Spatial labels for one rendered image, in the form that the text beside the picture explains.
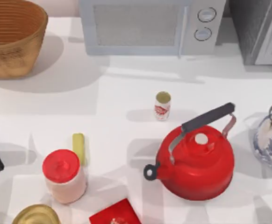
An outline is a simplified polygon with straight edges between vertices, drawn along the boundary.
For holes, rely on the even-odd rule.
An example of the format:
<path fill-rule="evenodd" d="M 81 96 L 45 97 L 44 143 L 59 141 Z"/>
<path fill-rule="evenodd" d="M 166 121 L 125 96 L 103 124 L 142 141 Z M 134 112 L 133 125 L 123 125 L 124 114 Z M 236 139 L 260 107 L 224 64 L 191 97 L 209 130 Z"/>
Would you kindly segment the red and white can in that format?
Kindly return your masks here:
<path fill-rule="evenodd" d="M 160 121 L 168 119 L 171 107 L 171 96 L 166 91 L 160 91 L 155 97 L 154 113 Z"/>

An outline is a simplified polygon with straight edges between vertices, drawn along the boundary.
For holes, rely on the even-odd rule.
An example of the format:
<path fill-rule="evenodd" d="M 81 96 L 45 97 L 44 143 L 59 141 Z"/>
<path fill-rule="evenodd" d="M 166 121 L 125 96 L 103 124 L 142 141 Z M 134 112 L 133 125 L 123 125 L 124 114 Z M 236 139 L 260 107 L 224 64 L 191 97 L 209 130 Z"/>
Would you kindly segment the yellow flat bar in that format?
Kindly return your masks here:
<path fill-rule="evenodd" d="M 84 166 L 86 162 L 85 157 L 85 138 L 82 133 L 74 133 L 72 135 L 72 150 L 78 156 L 80 165 Z"/>

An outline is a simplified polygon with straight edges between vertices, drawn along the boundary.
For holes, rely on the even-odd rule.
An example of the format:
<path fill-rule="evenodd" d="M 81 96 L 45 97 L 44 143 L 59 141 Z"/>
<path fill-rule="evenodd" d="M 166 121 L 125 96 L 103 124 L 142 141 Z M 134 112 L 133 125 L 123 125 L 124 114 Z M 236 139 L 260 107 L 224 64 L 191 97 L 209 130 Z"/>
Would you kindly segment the red kettle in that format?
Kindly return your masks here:
<path fill-rule="evenodd" d="M 143 169 L 148 181 L 160 180 L 173 194 L 204 201 L 222 194 L 231 183 L 235 158 L 227 135 L 236 123 L 229 102 L 173 129 L 163 139 L 155 164 Z"/>

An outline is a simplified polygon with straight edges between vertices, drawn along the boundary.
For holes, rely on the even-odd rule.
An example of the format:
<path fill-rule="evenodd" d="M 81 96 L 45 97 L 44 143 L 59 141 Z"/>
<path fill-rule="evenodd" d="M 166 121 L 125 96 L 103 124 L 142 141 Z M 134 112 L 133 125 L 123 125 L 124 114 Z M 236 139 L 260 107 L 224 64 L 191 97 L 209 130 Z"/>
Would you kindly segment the pale microwave oven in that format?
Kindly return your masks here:
<path fill-rule="evenodd" d="M 226 0 L 79 0 L 79 14 L 89 55 L 195 56 L 215 48 Z M 211 22 L 198 20 L 212 7 Z M 207 27 L 212 36 L 197 41 Z"/>

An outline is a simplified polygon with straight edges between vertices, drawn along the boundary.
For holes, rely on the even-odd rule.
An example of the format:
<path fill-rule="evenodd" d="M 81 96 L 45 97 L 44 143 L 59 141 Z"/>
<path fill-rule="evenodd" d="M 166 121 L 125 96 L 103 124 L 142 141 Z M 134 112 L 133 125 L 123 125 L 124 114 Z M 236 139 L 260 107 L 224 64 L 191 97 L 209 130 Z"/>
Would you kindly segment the pink jar with red lid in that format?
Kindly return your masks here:
<path fill-rule="evenodd" d="M 86 175 L 78 156 L 69 149 L 58 149 L 43 160 L 42 171 L 47 188 L 59 203 L 80 199 L 86 192 Z"/>

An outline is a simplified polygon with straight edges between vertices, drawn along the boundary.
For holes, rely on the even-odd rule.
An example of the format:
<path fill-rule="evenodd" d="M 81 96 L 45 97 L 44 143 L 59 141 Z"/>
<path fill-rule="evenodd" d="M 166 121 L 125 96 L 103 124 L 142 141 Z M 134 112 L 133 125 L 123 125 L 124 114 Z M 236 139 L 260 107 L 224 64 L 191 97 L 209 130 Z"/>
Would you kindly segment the microwave knob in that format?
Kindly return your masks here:
<path fill-rule="evenodd" d="M 217 11 L 214 8 L 209 7 L 209 8 L 201 9 L 198 12 L 197 16 L 198 16 L 198 20 L 203 23 L 211 22 L 217 16 Z"/>
<path fill-rule="evenodd" d="M 207 27 L 197 29 L 194 33 L 195 39 L 200 42 L 208 40 L 211 36 L 212 36 L 212 31 L 211 29 Z"/>

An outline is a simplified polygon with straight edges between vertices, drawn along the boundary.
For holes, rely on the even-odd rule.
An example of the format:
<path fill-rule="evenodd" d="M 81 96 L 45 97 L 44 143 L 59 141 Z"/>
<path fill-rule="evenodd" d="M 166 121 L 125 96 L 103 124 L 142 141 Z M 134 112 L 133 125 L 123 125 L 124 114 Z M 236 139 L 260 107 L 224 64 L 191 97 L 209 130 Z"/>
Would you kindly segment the red flat packet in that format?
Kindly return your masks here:
<path fill-rule="evenodd" d="M 127 198 L 90 216 L 89 221 L 91 224 L 142 224 Z"/>

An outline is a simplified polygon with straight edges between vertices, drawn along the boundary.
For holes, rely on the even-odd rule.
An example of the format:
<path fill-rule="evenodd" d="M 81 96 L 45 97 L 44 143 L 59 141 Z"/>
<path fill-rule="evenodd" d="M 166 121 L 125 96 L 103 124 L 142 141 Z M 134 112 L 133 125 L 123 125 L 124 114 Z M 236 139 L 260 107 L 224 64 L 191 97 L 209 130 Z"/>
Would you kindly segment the gold bowl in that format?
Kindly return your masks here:
<path fill-rule="evenodd" d="M 61 224 L 61 222 L 50 206 L 35 204 L 19 212 L 12 224 Z"/>

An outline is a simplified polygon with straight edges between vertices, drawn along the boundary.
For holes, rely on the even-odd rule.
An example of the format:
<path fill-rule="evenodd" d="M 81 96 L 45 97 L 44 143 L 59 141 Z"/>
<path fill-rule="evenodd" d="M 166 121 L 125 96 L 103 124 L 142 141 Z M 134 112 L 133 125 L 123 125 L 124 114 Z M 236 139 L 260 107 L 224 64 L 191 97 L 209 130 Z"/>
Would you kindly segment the woven brown basket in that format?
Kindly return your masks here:
<path fill-rule="evenodd" d="M 48 23 L 46 11 L 28 0 L 0 0 L 0 79 L 33 69 Z"/>

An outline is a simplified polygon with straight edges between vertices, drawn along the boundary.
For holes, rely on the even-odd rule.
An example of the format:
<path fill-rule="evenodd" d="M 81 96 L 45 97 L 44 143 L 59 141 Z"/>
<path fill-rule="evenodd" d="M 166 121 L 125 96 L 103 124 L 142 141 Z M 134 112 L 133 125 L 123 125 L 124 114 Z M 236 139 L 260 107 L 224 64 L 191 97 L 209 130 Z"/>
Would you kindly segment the grey cabinet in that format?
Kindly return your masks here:
<path fill-rule="evenodd" d="M 272 0 L 229 0 L 245 65 L 272 65 Z"/>

